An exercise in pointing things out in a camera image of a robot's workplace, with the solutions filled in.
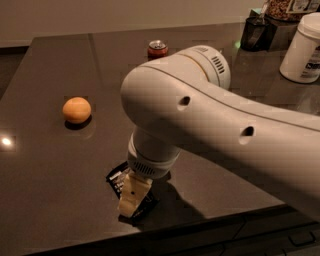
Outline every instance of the red can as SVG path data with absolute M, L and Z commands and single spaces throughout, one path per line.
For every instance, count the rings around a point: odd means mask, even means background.
M 161 40 L 154 40 L 149 43 L 148 57 L 157 59 L 167 56 L 168 46 Z

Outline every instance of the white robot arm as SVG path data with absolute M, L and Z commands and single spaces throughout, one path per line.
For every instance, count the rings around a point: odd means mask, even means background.
M 320 118 L 250 101 L 227 91 L 229 84 L 227 62 L 208 46 L 131 71 L 121 88 L 136 125 L 129 166 L 160 178 L 181 148 L 320 221 Z

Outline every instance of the floor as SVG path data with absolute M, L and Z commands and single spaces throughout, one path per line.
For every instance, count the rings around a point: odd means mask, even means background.
M 12 77 L 18 69 L 27 48 L 17 49 L 17 51 L 7 51 L 0 49 L 0 100 L 10 84 Z M 287 254 L 288 256 L 319 256 L 320 246 L 310 247 Z
M 0 100 L 15 74 L 24 53 L 0 53 Z

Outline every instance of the dark table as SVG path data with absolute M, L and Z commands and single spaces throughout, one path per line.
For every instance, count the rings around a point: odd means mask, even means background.
M 121 82 L 148 60 L 154 39 L 166 41 L 169 54 L 212 46 L 229 62 L 232 92 L 320 113 L 319 80 L 286 80 L 278 71 L 285 52 L 238 49 L 242 31 L 223 24 L 34 39 L 0 101 L 0 137 L 14 141 L 0 148 L 0 255 L 273 255 L 315 244 L 318 223 L 188 152 L 154 182 L 160 202 L 134 225 L 119 218 L 106 183 L 126 160 L 133 130 Z M 64 125 L 72 96 L 93 108 L 81 130 Z

